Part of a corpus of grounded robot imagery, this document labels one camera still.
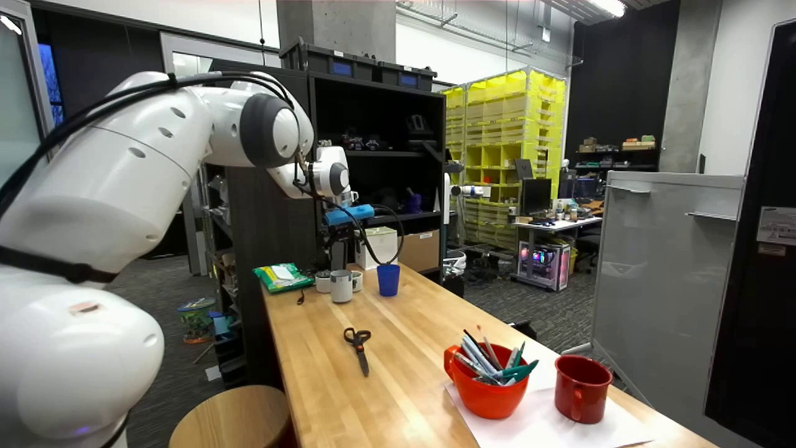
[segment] ceiling light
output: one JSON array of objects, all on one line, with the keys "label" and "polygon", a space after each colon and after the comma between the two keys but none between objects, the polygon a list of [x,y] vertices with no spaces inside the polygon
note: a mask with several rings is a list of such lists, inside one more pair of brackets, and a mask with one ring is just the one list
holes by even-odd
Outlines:
[{"label": "ceiling light", "polygon": [[625,16],[625,3],[619,0],[590,0],[595,7],[601,7],[605,12],[622,18]]},{"label": "ceiling light", "polygon": [[0,23],[2,23],[9,33],[22,34],[22,31],[20,31],[9,18],[0,16]]}]

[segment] stool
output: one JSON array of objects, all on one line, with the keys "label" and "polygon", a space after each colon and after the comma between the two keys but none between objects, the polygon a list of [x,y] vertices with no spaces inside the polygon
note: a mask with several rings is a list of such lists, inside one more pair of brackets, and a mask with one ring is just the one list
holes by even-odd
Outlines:
[{"label": "stool", "polygon": [[289,425],[279,389],[241,387],[202,400],[175,429],[170,448],[274,445]]}]

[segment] floor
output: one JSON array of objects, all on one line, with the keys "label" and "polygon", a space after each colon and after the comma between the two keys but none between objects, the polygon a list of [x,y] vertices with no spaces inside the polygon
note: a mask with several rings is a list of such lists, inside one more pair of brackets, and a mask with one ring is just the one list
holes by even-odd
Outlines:
[{"label": "floor", "polygon": [[[506,270],[472,270],[465,298],[509,323],[529,323],[537,341],[564,352],[590,339],[595,275],[576,275],[562,295],[514,285]],[[191,276],[185,256],[140,258],[110,286],[114,295],[150,312],[165,329],[167,354],[156,384],[131,408],[126,441],[131,448],[165,448],[178,418],[205,399],[223,390],[206,380],[216,363],[206,346],[178,341],[177,312],[187,301],[216,296],[213,282]]]}]

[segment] red bowl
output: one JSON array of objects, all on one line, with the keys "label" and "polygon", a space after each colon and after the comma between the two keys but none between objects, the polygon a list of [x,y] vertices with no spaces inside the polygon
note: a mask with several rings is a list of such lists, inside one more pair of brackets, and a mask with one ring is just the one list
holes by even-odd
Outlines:
[{"label": "red bowl", "polygon": [[[509,348],[493,343],[496,357],[501,363],[509,358]],[[509,387],[496,387],[479,380],[462,361],[457,361],[456,354],[462,354],[461,346],[445,348],[445,370],[451,380],[457,389],[457,395],[462,399],[465,408],[479,418],[503,421],[514,413],[520,407],[528,375],[523,380],[514,380]]]}]

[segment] chair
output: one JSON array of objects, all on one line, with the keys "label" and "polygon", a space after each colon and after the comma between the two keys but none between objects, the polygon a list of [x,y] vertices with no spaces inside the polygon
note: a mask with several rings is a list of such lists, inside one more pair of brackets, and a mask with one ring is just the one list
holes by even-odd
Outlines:
[{"label": "chair", "polygon": [[289,404],[279,389],[241,387],[191,408],[175,429],[170,448],[275,445],[289,429]]}]

